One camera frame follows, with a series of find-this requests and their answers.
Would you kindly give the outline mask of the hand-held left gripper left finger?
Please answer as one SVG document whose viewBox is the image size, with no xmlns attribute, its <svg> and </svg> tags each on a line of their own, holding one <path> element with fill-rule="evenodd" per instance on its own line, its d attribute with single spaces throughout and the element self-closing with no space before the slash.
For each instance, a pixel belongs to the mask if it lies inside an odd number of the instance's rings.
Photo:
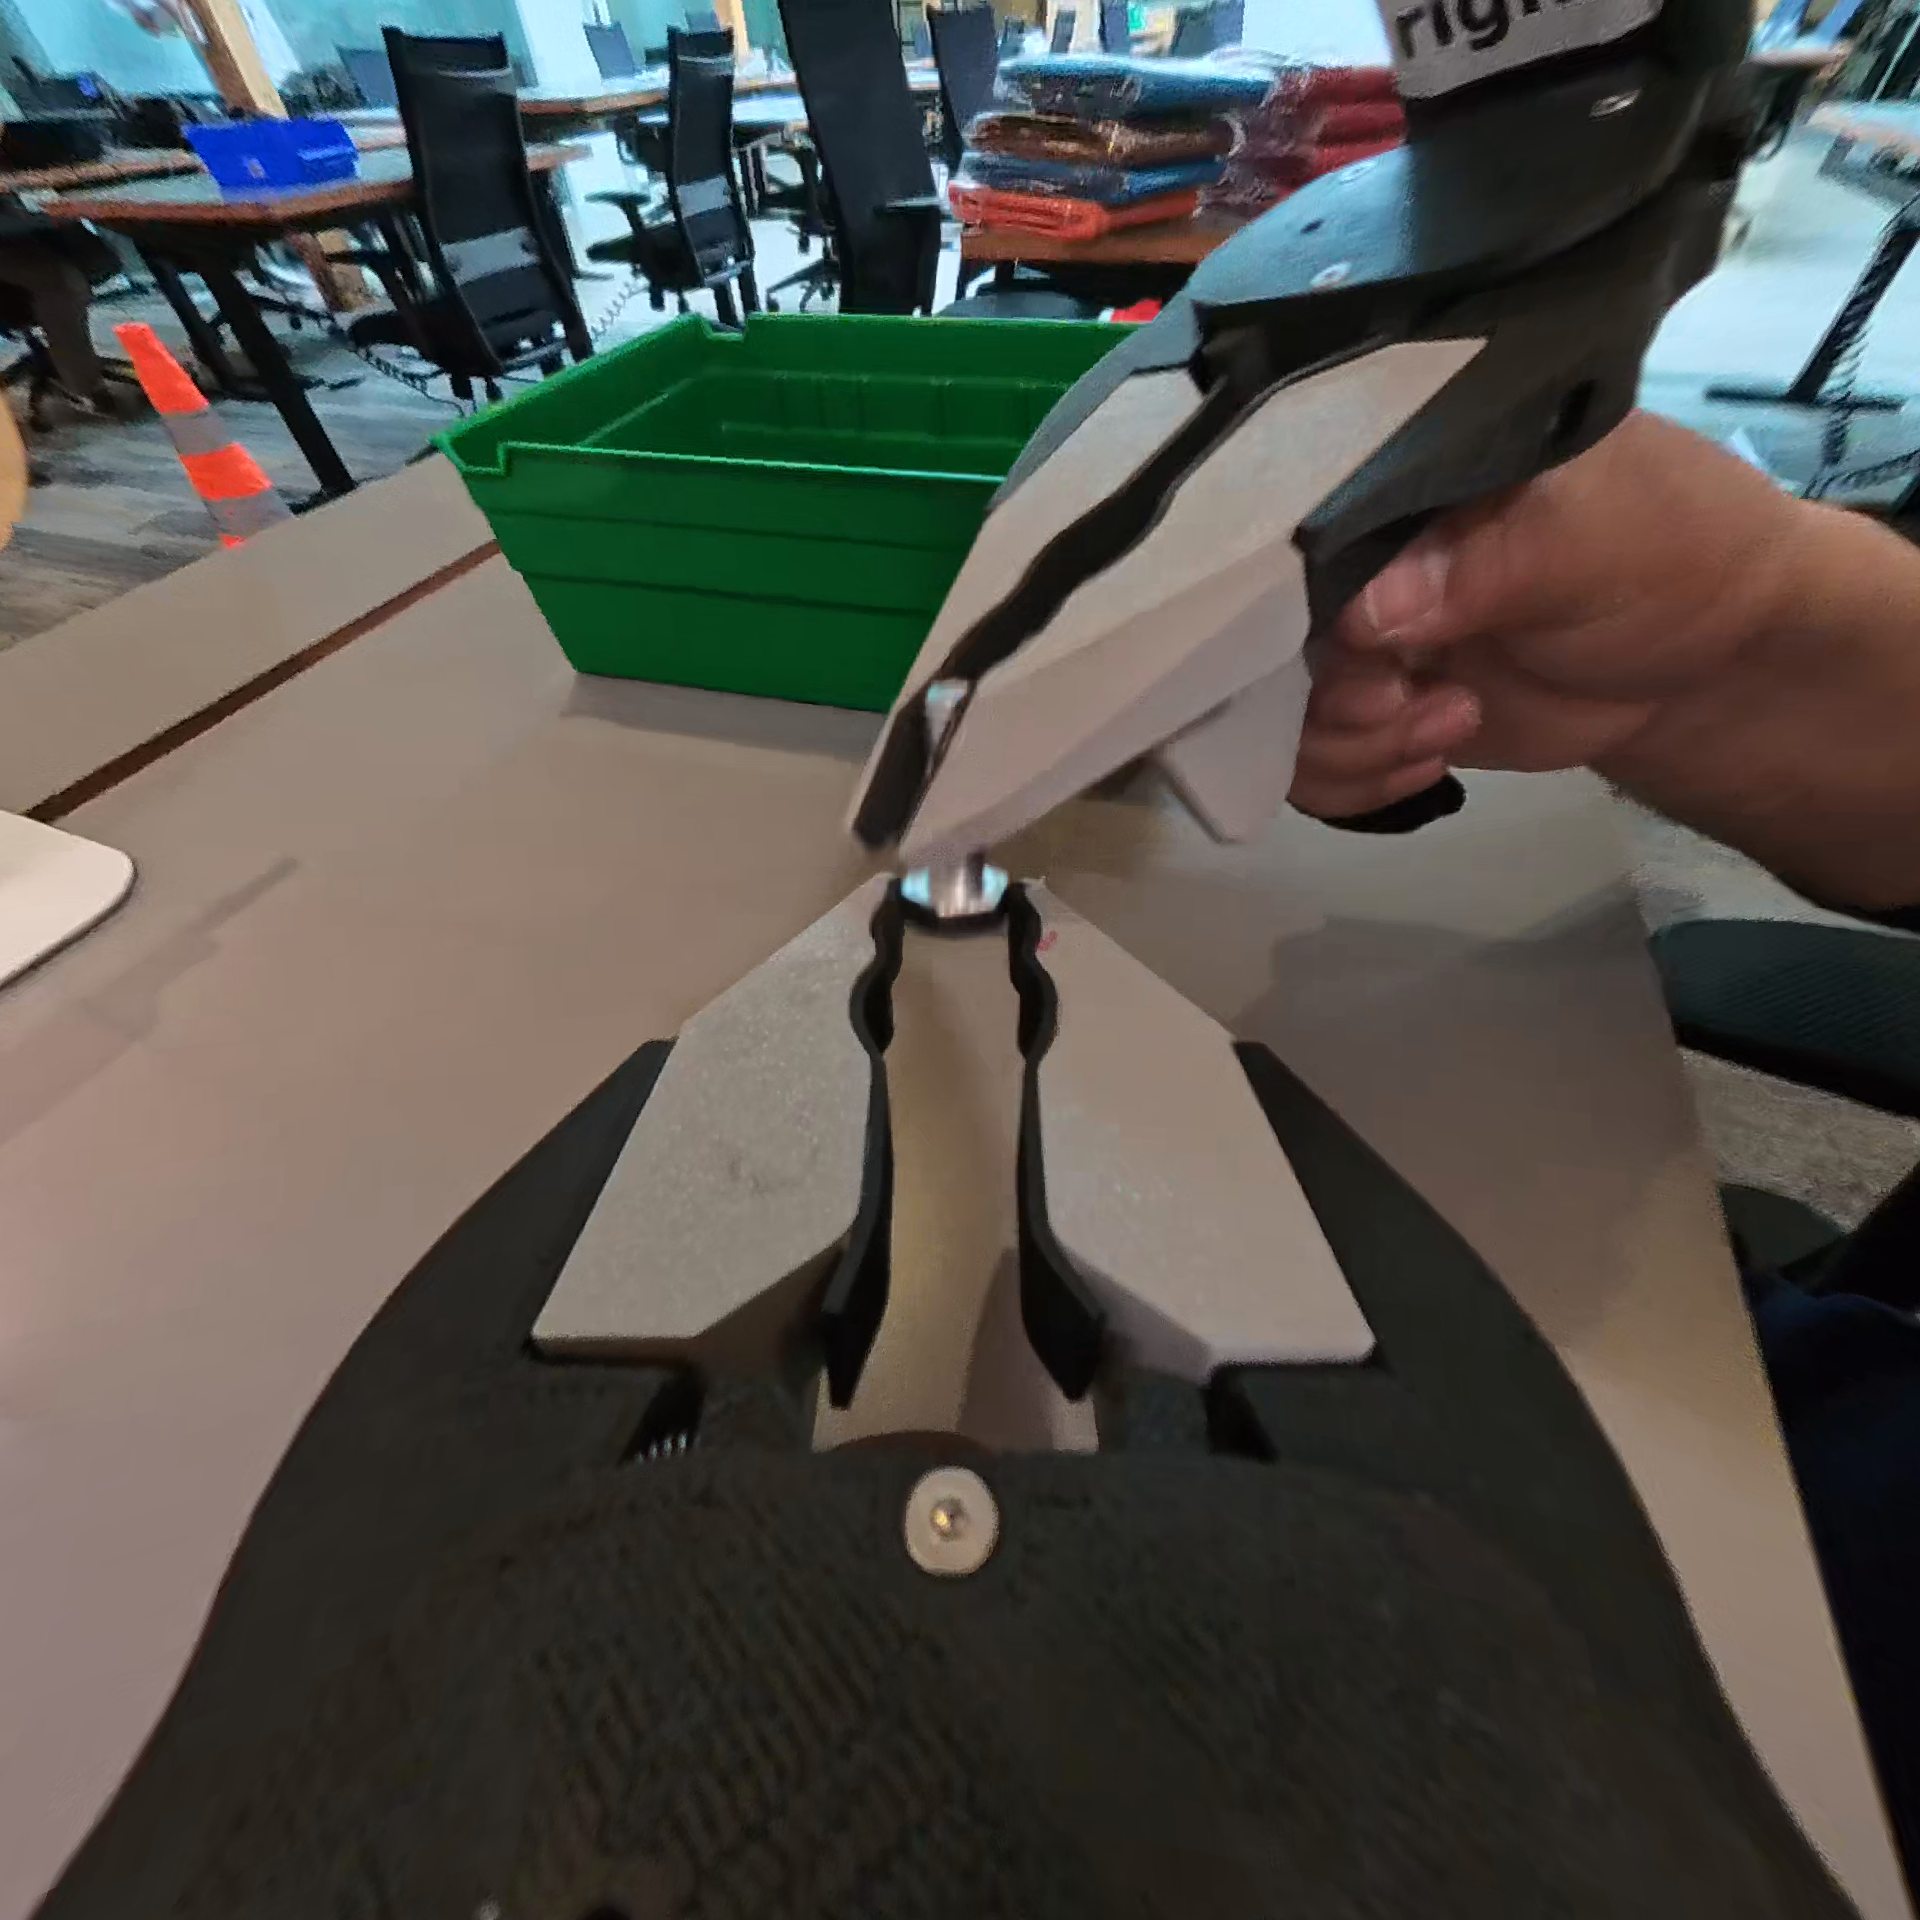
<svg viewBox="0 0 1920 1920">
<path fill-rule="evenodd" d="M 818 1367 L 852 1403 L 890 1299 L 898 977 L 900 885 L 872 880 L 682 1026 L 534 1320 L 543 1358 Z"/>
</svg>

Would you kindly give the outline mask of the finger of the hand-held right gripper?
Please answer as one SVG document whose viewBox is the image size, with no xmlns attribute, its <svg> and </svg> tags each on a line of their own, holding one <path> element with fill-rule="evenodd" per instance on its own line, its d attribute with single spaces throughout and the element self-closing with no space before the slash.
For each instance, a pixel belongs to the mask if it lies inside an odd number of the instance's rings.
<svg viewBox="0 0 1920 1920">
<path fill-rule="evenodd" d="M 1204 391 L 1184 367 L 1125 372 L 984 517 L 852 801 L 869 852 L 976 852 L 1069 792 L 1084 698 L 1039 685 L 1042 636 L 1141 538 L 1191 452 Z M 974 685 L 939 760 L 923 693 Z"/>
<path fill-rule="evenodd" d="M 1485 337 L 1379 345 L 1249 402 L 1226 379 L 1203 389 L 1191 452 L 1150 524 L 1042 636 L 1039 685 L 1083 694 L 1088 715 L 1056 806 L 1207 725 L 1274 675 L 1286 694 L 1300 691 L 1295 664 L 1314 625 L 1300 524 L 1483 348 Z M 1113 352 L 1069 398 L 1095 408 L 1139 370 Z M 898 852 L 898 866 L 969 853 Z"/>
</svg>

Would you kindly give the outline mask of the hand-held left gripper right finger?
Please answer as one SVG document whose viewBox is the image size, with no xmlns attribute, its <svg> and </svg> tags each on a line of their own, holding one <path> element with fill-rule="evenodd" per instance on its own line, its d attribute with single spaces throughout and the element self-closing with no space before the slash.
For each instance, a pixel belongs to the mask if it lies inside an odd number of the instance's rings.
<svg viewBox="0 0 1920 1920">
<path fill-rule="evenodd" d="M 1008 959 L 1021 1320 L 1053 1385 L 1368 1360 L 1231 1029 L 1042 882 L 1008 890 Z"/>
</svg>

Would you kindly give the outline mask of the silver hex bolt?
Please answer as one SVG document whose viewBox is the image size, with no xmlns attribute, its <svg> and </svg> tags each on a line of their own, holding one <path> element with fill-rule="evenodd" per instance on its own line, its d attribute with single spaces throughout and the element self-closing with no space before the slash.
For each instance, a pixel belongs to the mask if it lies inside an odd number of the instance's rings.
<svg viewBox="0 0 1920 1920">
<path fill-rule="evenodd" d="M 928 932 L 968 937 L 1005 921 L 1011 875 L 983 852 L 898 880 L 902 917 Z"/>
</svg>

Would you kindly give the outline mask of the green plastic bin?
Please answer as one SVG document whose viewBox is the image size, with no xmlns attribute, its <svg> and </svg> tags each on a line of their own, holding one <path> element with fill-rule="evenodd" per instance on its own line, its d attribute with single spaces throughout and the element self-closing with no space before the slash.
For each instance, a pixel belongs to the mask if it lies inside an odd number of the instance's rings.
<svg viewBox="0 0 1920 1920">
<path fill-rule="evenodd" d="M 578 675 L 884 714 L 999 484 L 1123 337 L 691 316 L 434 444 Z"/>
</svg>

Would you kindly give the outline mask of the person's right forearm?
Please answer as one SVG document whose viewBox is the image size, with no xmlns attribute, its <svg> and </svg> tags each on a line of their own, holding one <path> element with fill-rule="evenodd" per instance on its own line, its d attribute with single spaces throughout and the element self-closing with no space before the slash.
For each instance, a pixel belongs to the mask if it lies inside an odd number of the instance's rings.
<svg viewBox="0 0 1920 1920">
<path fill-rule="evenodd" d="M 1884 522 L 1815 504 L 1800 587 L 1811 691 L 1792 818 L 1819 896 L 1915 921 L 1917 555 Z"/>
</svg>

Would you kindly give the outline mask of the person's right hand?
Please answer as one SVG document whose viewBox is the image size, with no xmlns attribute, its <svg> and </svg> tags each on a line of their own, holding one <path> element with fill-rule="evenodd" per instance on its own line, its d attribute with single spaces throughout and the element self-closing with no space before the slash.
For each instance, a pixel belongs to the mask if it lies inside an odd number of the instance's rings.
<svg viewBox="0 0 1920 1920">
<path fill-rule="evenodd" d="M 1599 770 L 1777 611 L 1804 509 L 1724 444 L 1634 412 L 1440 517 L 1327 636 L 1290 803 L 1345 824 L 1460 770 Z"/>
</svg>

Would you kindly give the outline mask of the stack of folded cloths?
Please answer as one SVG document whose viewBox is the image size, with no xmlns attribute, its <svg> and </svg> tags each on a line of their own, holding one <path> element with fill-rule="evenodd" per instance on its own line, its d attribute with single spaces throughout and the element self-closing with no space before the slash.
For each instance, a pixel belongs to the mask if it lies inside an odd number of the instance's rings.
<svg viewBox="0 0 1920 1920">
<path fill-rule="evenodd" d="M 1203 211 L 1253 220 L 1403 137 L 1380 64 L 1019 58 L 965 128 L 950 204 L 965 227 L 1063 242 Z"/>
</svg>

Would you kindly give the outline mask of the black office chair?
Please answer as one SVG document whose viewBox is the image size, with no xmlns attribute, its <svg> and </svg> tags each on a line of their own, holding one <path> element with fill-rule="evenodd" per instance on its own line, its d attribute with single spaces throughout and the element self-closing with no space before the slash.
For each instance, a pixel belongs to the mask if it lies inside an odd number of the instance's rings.
<svg viewBox="0 0 1920 1920">
<path fill-rule="evenodd" d="M 884 3 L 780 3 L 813 149 L 824 163 L 840 308 L 930 316 L 950 204 Z"/>
<path fill-rule="evenodd" d="M 757 311 L 755 234 L 734 172 L 734 44 L 721 27 L 668 34 L 665 188 L 651 204 L 631 191 L 596 193 L 630 220 L 625 234 L 588 248 L 593 265 L 625 265 L 652 308 L 705 290 L 721 328 Z"/>
<path fill-rule="evenodd" d="M 382 41 L 414 207 L 382 220 L 374 273 L 388 308 L 369 342 L 411 351 L 463 403 L 585 360 L 574 257 L 530 161 L 507 41 L 401 27 Z"/>
</svg>

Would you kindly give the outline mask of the dark grey office chair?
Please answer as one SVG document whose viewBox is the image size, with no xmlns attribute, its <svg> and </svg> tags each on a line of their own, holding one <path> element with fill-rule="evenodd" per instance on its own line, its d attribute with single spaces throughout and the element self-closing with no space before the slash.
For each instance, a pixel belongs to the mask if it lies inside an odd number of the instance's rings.
<svg viewBox="0 0 1920 1920">
<path fill-rule="evenodd" d="M 1917 941 L 1792 921 L 1692 921 L 1648 937 L 1683 1047 L 1917 1118 Z"/>
</svg>

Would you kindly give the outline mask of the white tablet stand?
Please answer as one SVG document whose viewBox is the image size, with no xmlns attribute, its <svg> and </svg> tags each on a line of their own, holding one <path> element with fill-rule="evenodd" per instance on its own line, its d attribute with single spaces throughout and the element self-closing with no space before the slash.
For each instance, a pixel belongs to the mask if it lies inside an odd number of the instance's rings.
<svg viewBox="0 0 1920 1920">
<path fill-rule="evenodd" d="M 128 852 L 2 809 L 2 986 L 109 923 L 137 875 Z"/>
</svg>

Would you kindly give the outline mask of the person's dark clothing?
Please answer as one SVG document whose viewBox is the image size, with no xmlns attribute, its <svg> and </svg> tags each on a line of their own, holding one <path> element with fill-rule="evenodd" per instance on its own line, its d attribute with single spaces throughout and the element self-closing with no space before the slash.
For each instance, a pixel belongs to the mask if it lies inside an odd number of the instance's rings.
<svg viewBox="0 0 1920 1920">
<path fill-rule="evenodd" d="M 1747 1284 L 1884 1813 L 1917 1886 L 1917 1178 Z"/>
</svg>

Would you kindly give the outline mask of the orange traffic cone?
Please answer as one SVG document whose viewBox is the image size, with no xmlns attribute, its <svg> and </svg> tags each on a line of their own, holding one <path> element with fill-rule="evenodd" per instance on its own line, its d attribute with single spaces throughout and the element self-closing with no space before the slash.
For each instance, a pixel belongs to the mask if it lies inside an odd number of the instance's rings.
<svg viewBox="0 0 1920 1920">
<path fill-rule="evenodd" d="M 166 427 L 192 491 L 221 541 L 239 547 L 293 518 L 253 455 L 229 432 L 198 380 L 147 322 L 112 328 L 143 395 Z"/>
</svg>

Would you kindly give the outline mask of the small blue bin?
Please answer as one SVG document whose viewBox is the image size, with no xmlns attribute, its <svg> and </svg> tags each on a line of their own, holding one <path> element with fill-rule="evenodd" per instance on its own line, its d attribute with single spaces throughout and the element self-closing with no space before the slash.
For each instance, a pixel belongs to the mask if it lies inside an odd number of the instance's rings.
<svg viewBox="0 0 1920 1920">
<path fill-rule="evenodd" d="M 229 196 L 314 188 L 362 172 L 358 146 L 337 118 L 186 122 L 183 135 Z"/>
</svg>

